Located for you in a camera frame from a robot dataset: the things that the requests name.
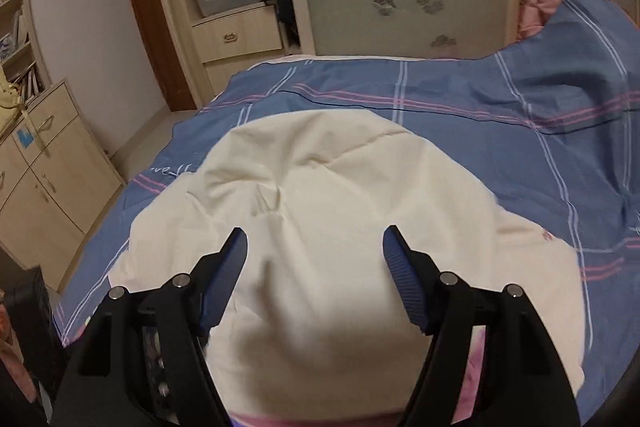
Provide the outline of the yellow bag on cabinet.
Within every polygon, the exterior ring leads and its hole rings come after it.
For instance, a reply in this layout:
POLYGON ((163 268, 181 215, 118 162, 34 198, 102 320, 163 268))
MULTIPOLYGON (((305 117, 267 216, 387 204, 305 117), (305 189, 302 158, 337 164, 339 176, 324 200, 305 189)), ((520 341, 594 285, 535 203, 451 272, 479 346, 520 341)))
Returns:
POLYGON ((2 134, 10 129, 24 109, 25 103, 21 89, 6 79, 6 74, 0 67, 0 132, 2 134))

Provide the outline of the white and pink jacket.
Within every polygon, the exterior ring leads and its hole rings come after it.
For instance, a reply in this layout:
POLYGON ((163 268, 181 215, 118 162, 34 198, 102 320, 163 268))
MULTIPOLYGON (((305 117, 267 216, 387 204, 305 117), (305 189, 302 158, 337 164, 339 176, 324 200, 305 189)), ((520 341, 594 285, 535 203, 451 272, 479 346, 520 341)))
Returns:
POLYGON ((430 344, 384 260, 390 225, 472 286, 521 285, 582 387, 576 251, 502 208, 434 144, 366 110, 232 129, 137 215, 108 279, 158 287, 243 229, 247 259, 205 351, 226 409, 255 426, 378 421, 406 406, 430 344))

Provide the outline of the brown wooden door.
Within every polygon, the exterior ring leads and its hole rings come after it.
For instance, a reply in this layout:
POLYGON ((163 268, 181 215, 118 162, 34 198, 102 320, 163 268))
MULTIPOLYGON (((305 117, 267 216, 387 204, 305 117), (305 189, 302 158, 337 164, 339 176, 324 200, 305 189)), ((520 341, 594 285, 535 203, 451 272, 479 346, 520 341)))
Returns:
POLYGON ((196 109, 171 39, 162 0, 130 0, 146 55, 171 112, 196 109))

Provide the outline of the blue plaid bed cover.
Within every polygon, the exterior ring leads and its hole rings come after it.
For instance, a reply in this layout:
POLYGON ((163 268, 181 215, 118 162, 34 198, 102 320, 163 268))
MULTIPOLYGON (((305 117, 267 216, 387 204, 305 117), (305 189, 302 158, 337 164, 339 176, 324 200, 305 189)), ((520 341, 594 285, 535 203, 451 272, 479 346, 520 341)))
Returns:
POLYGON ((511 211, 578 252, 586 364, 639 344, 639 31, 608 0, 561 0, 536 36, 479 60, 305 58, 255 65, 177 124, 82 253, 55 310, 70 343, 107 290, 134 217, 230 130, 306 109, 367 109, 423 136, 511 211))

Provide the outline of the wardrobe drawer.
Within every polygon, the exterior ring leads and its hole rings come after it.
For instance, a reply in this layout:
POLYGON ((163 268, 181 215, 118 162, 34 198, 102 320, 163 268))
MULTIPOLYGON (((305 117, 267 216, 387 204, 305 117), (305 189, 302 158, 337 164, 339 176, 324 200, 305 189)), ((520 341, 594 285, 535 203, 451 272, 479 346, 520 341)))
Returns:
POLYGON ((192 36, 202 63, 283 49, 272 5, 207 17, 192 26, 192 36))
POLYGON ((282 58, 281 54, 270 52, 247 54, 207 62, 204 64, 204 69, 209 86, 213 90, 213 95, 217 96, 227 88, 233 75, 243 72, 243 70, 247 70, 256 64, 279 60, 279 58, 282 58))

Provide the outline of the wooden shelf cabinet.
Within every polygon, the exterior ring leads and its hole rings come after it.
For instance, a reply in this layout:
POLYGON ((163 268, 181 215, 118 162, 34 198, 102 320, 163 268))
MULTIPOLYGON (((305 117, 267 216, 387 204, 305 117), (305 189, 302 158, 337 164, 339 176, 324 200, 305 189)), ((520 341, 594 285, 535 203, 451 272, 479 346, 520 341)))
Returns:
POLYGON ((1 133, 1 247, 62 291, 124 181, 66 81, 51 81, 30 0, 1 0, 1 67, 25 103, 1 133))

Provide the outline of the upper wardrobe drawer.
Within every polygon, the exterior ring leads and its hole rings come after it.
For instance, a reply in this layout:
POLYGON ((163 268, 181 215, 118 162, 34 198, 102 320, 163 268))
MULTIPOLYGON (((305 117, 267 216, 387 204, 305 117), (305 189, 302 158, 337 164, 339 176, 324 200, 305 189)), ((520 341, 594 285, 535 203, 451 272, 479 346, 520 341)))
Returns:
POLYGON ((192 26, 192 36, 202 63, 283 49, 272 5, 207 17, 192 26))

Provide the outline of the lower wardrobe drawer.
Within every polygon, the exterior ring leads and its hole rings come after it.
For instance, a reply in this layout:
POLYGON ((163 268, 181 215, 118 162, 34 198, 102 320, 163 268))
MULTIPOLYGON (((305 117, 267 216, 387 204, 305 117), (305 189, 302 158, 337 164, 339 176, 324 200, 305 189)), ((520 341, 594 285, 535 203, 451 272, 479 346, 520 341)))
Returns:
POLYGON ((279 58, 282 58, 281 54, 270 52, 247 54, 207 62, 204 64, 204 69, 209 86, 213 90, 213 95, 217 96, 227 88, 233 75, 243 72, 243 70, 247 70, 256 64, 279 60, 279 58))

